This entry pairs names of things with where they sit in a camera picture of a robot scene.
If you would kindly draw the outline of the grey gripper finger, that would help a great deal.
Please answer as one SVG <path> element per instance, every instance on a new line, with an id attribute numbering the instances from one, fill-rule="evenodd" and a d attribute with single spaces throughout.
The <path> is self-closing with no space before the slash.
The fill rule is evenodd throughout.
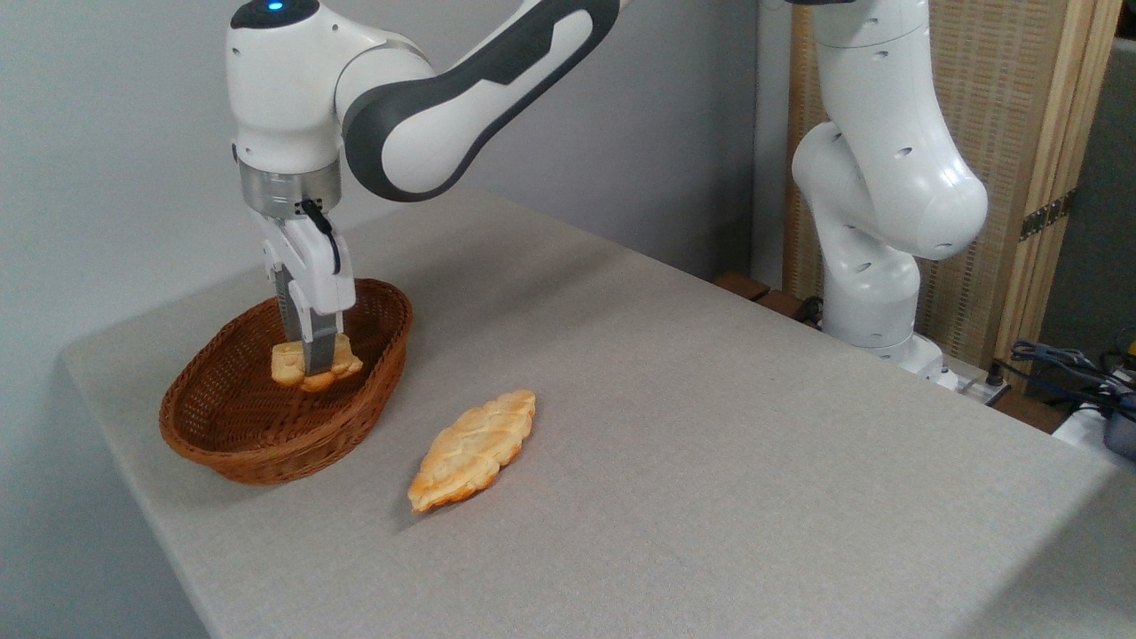
<path id="1" fill-rule="evenodd" d="M 284 335 L 289 343 L 299 340 L 299 312 L 293 300 L 289 283 L 292 282 L 291 272 L 284 265 L 276 265 L 272 268 L 272 284 L 275 288 L 277 304 L 279 304 L 281 326 L 284 327 Z"/>
<path id="2" fill-rule="evenodd" d="M 314 332 L 302 339 L 304 377 L 329 372 L 334 365 L 339 332 Z"/>

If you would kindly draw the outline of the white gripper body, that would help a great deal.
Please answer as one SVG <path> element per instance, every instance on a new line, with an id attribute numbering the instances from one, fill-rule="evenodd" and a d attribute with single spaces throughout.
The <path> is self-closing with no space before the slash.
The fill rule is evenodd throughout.
<path id="1" fill-rule="evenodd" d="M 345 239 L 323 211 L 300 211 L 289 219 L 259 215 L 264 262 L 284 265 L 299 312 L 299 341 L 314 332 L 343 331 L 343 313 L 356 302 L 356 283 Z"/>

